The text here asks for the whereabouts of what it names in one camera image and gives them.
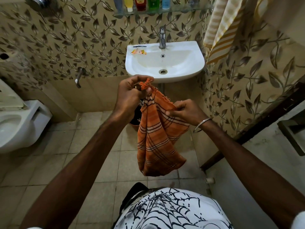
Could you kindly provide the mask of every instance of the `orange checkered cloth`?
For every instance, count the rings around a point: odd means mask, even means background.
[[[151,87],[152,93],[141,101],[142,118],[138,130],[138,165],[144,176],[162,176],[179,169],[186,159],[174,147],[189,124],[178,117],[169,117],[168,110],[177,110],[170,100],[149,80],[141,82],[141,89]]]

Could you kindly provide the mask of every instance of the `white sink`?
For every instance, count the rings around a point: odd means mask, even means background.
[[[146,55],[132,54],[139,47]],[[159,49],[159,43],[129,45],[126,52],[126,71],[130,76],[141,74],[155,78],[154,83],[169,83],[191,78],[204,68],[204,58],[196,41],[166,43]]]

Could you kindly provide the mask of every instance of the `soap wrapper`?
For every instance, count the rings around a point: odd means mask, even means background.
[[[145,54],[147,54],[146,53],[146,51],[145,50],[140,50],[140,49],[134,49],[132,52],[131,52],[131,54],[138,54],[138,55],[145,55]]]

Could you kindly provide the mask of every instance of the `sink drain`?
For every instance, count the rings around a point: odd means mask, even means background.
[[[167,73],[167,70],[166,70],[166,69],[162,69],[162,70],[159,71],[159,73],[160,73],[161,75],[165,75],[165,74]]]

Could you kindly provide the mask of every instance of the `white toilet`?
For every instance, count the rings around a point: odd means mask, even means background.
[[[40,101],[23,101],[0,79],[0,154],[34,144],[51,117]]]

